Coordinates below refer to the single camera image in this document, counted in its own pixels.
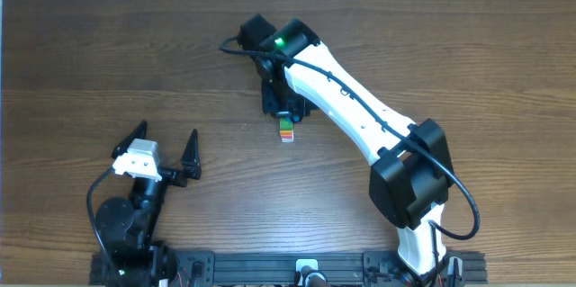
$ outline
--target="wooden surface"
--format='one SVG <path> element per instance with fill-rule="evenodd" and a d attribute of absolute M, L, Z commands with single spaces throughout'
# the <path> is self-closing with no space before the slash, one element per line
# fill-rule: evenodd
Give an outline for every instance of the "wooden surface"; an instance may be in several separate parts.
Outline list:
<path fill-rule="evenodd" d="M 90 183 L 140 120 L 202 180 L 170 188 L 157 237 L 218 252 L 394 249 L 369 167 L 315 112 L 282 145 L 248 58 L 219 42 L 254 13 L 304 20 L 372 93 L 437 120 L 474 194 L 492 283 L 576 281 L 576 0 L 4 0 L 4 283 L 86 283 Z M 94 205 L 128 193 L 114 177 Z M 443 222 L 471 226 L 451 190 Z"/>

